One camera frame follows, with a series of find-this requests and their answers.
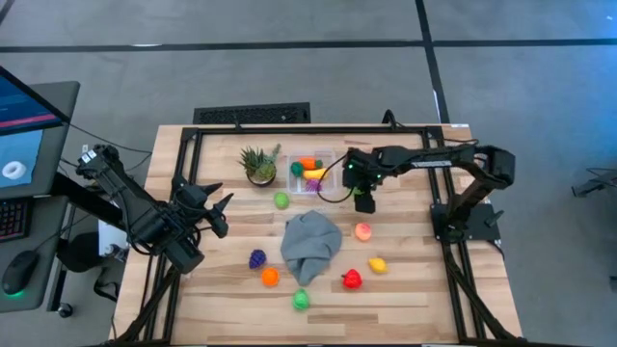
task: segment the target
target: wooden tabletop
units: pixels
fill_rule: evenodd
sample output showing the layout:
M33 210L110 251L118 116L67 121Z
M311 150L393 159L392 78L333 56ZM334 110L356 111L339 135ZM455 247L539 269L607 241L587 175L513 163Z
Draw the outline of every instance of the wooden tabletop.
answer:
M167 200L170 194L181 130L179 125L163 125L158 130L146 181L146 189L158 200ZM444 125L443 131L445 138L470 138L466 126ZM240 149L253 146L270 150L276 143L282 145L276 181L268 188L255 188L237 163ZM420 148L421 141L410 134L205 136L198 184L224 183L208 205L234 193L226 209L229 233L224 239L212 232L203 234L200 248L205 261L182 278L172 343L457 342L442 251L433 237L428 212L433 201L426 170L386 179L373 193L377 212L371 215L355 212L353 200L329 204L316 196L290 195L287 209L274 207L274 194L286 189L284 173L289 153L329 148L339 157L348 147L371 150L388 145ZM191 153L189 147L185 177ZM457 192L472 182L464 171L455 169L452 175ZM438 178L445 199L441 173ZM291 300L300 287L284 265L281 241L285 221L311 209L330 218L341 229L343 241L330 268L306 287L311 307L298 312ZM368 242L353 236L357 223L372 226L373 237ZM468 245L480 297L507 330L520 335L501 255L486 242ZM263 286L260 272L249 269L249 255L254 249L264 250L268 264L280 271L278 286ZM369 270L367 260L374 256L388 263L388 274L376 275ZM130 253L115 315L119 334L139 312L147 264L146 256ZM363 287L355 292L341 286L340 276L351 268L358 269L364 280ZM473 335L469 303L463 292L461 296L468 334ZM159 309L155 336L162 332L163 311Z

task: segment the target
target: gray cloth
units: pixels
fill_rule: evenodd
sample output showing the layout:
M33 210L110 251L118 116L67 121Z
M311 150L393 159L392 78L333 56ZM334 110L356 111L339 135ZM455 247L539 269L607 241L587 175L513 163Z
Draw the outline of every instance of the gray cloth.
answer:
M324 215L309 211L285 226L281 254L300 285L308 285L340 250L340 229Z

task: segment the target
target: plant pot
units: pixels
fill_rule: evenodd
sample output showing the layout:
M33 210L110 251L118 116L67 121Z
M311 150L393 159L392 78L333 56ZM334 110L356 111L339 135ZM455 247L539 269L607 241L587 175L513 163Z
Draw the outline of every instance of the plant pot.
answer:
M253 183L254 185L256 185L259 188L265 188L267 186L269 186L270 184L272 184L272 182L274 182L275 178L277 178L277 174L274 173L274 176L272 178L270 178L267 181L263 181L263 182L258 182L258 181L253 181L249 175L247 174L247 178L249 179L249 182Z

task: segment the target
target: monitor screen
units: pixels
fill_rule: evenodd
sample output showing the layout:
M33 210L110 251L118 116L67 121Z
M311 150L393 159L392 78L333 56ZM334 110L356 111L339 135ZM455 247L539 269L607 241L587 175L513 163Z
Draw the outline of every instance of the monitor screen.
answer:
M3 69L0 74L0 133L24 132L60 125L63 121L53 106Z

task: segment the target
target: clear plastic container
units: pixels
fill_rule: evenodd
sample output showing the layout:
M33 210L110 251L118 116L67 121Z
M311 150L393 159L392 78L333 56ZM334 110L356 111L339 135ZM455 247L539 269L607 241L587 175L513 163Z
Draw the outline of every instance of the clear plastic container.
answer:
M317 149L314 151L294 152L287 156L287 191L291 194L317 194L316 192L307 191L307 181L302 177L296 177L291 173L291 164L297 162L300 158L314 157L321 160L324 168L328 168L336 160L335 153L330 149ZM336 167L328 171L328 175L321 181L321 192L328 193L336 189Z

